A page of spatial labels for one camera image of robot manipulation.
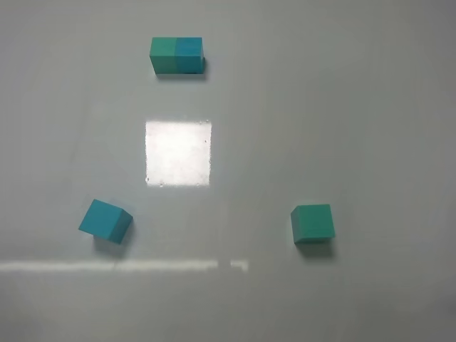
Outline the blue template block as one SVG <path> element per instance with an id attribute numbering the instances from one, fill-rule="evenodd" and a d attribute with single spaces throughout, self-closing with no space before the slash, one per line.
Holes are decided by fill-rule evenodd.
<path id="1" fill-rule="evenodd" d="M 204 51 L 202 37 L 178 37 L 175 60 L 181 74 L 203 74 Z"/>

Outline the green template block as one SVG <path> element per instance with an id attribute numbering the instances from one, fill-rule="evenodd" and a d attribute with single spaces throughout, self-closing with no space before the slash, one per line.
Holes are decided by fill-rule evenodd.
<path id="1" fill-rule="evenodd" d="M 175 37 L 152 38 L 150 60 L 156 74 L 177 74 L 176 44 Z"/>

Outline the green cube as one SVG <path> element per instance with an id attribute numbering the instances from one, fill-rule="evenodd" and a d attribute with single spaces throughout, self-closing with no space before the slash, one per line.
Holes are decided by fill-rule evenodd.
<path id="1" fill-rule="evenodd" d="M 295 244 L 327 242 L 336 237 L 329 204 L 299 205 L 291 212 Z"/>

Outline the blue cube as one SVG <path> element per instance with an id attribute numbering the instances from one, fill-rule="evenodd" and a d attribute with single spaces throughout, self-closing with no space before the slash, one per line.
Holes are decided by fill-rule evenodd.
<path id="1" fill-rule="evenodd" d="M 124 209 L 94 199 L 78 229 L 99 239 L 121 244 L 132 220 L 133 216 Z"/>

